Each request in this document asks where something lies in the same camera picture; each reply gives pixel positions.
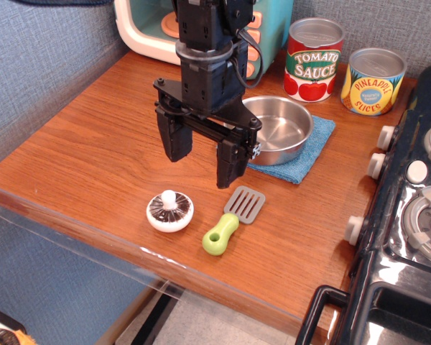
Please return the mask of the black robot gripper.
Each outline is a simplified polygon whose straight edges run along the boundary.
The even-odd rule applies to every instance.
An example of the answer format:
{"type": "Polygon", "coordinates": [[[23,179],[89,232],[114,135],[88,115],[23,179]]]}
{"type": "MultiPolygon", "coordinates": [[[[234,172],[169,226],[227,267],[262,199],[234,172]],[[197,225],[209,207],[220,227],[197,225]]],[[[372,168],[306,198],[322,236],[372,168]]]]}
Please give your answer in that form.
{"type": "Polygon", "coordinates": [[[177,42],[181,79],[158,78],[157,126],[166,156],[177,162],[193,148],[197,132],[217,142],[217,187],[241,177],[260,152],[261,122],[244,106],[248,43],[232,40],[219,50],[177,42]]]}

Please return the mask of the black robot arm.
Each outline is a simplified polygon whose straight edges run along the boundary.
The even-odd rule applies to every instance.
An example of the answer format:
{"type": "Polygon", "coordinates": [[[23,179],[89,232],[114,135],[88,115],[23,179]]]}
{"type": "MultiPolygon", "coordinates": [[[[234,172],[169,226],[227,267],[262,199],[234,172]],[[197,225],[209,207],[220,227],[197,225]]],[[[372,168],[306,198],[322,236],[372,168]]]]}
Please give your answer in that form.
{"type": "Polygon", "coordinates": [[[260,151],[261,121],[243,103],[252,1],[174,1],[181,79],[158,78],[157,126],[168,158],[177,162],[193,148],[193,133],[217,144],[217,186],[241,177],[260,151]]]}

